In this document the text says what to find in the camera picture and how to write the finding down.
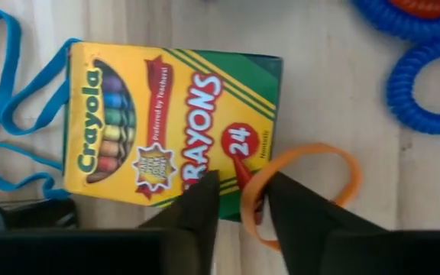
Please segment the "blue rubber band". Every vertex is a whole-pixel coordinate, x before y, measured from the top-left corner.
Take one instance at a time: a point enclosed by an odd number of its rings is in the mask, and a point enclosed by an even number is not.
[[[388,0],[352,0],[352,2],[380,31],[415,42],[440,37],[440,18],[418,18],[398,9]]]
[[[413,98],[413,85],[422,68],[440,58],[440,39],[409,50],[398,61],[387,82],[387,104],[407,127],[427,134],[440,134],[440,114],[422,108]]]
[[[66,79],[59,89],[53,94],[48,103],[44,106],[41,114],[35,121],[35,125],[29,129],[19,128],[13,121],[13,114],[20,103],[27,97],[34,94],[39,89],[47,85],[55,76],[57,76],[65,67],[67,62],[68,50],[72,43],[79,40],[72,38],[66,41],[58,50],[52,60],[35,76],[35,78],[24,89],[11,97],[15,87],[16,71],[18,68],[18,58],[20,56],[21,28],[18,21],[11,15],[0,10],[0,20],[4,20],[7,26],[7,45],[6,58],[3,64],[0,80],[0,123],[2,127],[10,134],[23,135],[30,134],[42,127],[47,126],[55,117],[59,109],[68,102],[70,97],[70,84]],[[31,159],[62,170],[62,164],[37,157],[21,148],[0,143],[0,147],[13,150]],[[0,177],[0,190],[13,191],[25,186],[35,180],[44,180],[42,192],[47,199],[64,199],[69,193],[63,189],[53,189],[54,179],[46,172],[34,173],[19,183],[10,183]]]

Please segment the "gold starburst label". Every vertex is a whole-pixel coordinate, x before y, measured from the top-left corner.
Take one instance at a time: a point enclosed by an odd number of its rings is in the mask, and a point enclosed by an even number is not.
[[[154,193],[161,193],[171,188],[171,176],[176,172],[172,163],[173,152],[164,150],[159,143],[151,147],[137,148],[137,161],[132,166],[137,171],[137,192],[150,198]]]

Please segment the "wooden table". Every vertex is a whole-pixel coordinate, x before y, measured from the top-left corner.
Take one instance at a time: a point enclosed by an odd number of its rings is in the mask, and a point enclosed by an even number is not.
[[[68,37],[160,47],[265,53],[284,58],[274,154],[324,141],[355,155],[364,185],[348,209],[385,228],[440,228],[440,136],[401,128],[383,102],[383,85],[408,44],[382,35],[342,0],[0,0],[21,22],[24,42],[16,86],[26,86]],[[0,26],[0,68],[4,57]],[[30,126],[57,87],[32,96],[16,120]],[[440,112],[440,60],[424,69],[416,98]],[[36,134],[0,141],[56,160],[62,154],[62,114]],[[0,150],[0,173],[20,180],[48,171]],[[337,157],[307,157],[284,170],[324,196],[346,179]],[[56,177],[58,171],[52,171]],[[40,196],[40,187],[0,192],[0,201]],[[75,196],[86,228],[127,228],[157,210]],[[272,234],[269,225],[264,226]],[[217,274],[283,273],[281,256],[259,245],[239,224],[220,222]]]

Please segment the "crayon box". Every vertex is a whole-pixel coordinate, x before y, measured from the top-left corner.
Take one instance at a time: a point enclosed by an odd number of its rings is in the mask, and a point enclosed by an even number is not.
[[[219,215],[237,219],[232,158],[253,173],[269,161],[282,66],[264,55],[74,44],[65,189],[165,207],[218,170]]]

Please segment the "orange rubber band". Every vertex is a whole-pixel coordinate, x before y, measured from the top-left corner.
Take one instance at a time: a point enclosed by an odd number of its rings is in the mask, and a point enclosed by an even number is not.
[[[341,156],[348,163],[351,172],[351,179],[334,199],[334,203],[337,205],[344,205],[355,195],[361,184],[362,172],[358,162],[350,154],[323,143],[300,145],[293,149],[286,150],[280,156],[272,159],[265,167],[257,172],[242,191],[241,217],[244,228],[249,234],[266,246],[273,248],[276,251],[280,251],[280,244],[278,241],[265,240],[261,238],[257,232],[254,218],[257,206],[256,202],[260,198],[263,188],[267,185],[269,179],[281,168],[285,167],[288,163],[291,163],[301,155],[323,153],[333,153]]]
[[[390,3],[419,18],[440,18],[440,0],[390,0]]]

